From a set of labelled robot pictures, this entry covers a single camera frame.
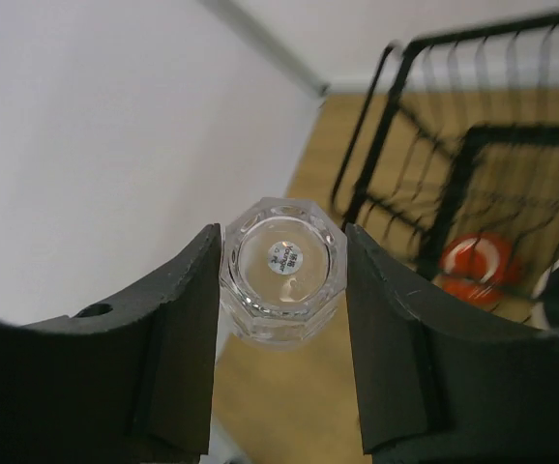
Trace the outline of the small orange black cup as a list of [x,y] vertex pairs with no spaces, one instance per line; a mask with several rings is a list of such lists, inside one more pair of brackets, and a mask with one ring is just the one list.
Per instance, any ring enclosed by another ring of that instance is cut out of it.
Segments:
[[457,237],[443,250],[439,265],[442,289],[471,305],[499,302],[502,288],[522,277],[522,262],[512,244],[486,232]]

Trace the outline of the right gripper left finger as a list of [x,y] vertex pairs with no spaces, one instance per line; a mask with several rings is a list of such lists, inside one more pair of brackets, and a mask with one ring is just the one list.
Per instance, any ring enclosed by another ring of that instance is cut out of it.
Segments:
[[73,316],[0,322],[0,463],[195,463],[210,442],[221,229]]

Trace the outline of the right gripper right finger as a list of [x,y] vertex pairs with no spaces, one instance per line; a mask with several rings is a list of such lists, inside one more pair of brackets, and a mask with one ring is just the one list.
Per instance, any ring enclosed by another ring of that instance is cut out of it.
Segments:
[[465,304],[347,237],[364,453],[376,463],[559,463],[559,329]]

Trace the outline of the clear stemless glass front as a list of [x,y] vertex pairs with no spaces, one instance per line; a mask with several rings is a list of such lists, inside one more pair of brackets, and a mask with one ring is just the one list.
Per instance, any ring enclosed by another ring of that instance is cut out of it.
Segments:
[[346,284],[346,236],[311,200],[264,197],[224,228],[220,304],[246,341],[309,341],[333,318]]

